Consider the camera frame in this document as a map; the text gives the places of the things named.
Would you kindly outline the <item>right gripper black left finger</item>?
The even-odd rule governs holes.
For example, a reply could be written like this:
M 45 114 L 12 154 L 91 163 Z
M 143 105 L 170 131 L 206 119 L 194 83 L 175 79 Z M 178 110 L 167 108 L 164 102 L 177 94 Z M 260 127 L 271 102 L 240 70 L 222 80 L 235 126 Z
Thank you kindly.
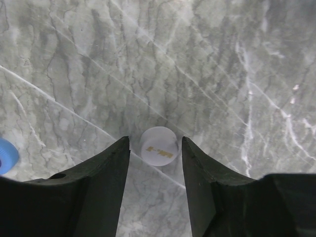
M 47 179 L 0 180 L 3 237 L 114 237 L 129 167 L 129 138 Z

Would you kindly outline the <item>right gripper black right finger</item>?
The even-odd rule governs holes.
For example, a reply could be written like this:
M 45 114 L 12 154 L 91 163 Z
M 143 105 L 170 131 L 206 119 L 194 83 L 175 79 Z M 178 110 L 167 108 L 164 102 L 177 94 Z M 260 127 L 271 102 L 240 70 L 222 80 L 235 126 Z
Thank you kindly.
M 182 162 L 195 237 L 313 237 L 316 176 L 273 173 L 255 180 L 182 139 Z

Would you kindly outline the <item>white bottle cap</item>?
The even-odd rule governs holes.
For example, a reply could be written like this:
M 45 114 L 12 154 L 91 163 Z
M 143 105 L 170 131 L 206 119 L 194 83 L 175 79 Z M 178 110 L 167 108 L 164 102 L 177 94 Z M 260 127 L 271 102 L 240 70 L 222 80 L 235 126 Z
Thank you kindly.
M 165 166 L 179 154 L 176 134 L 167 127 L 147 129 L 140 138 L 140 157 L 152 166 Z

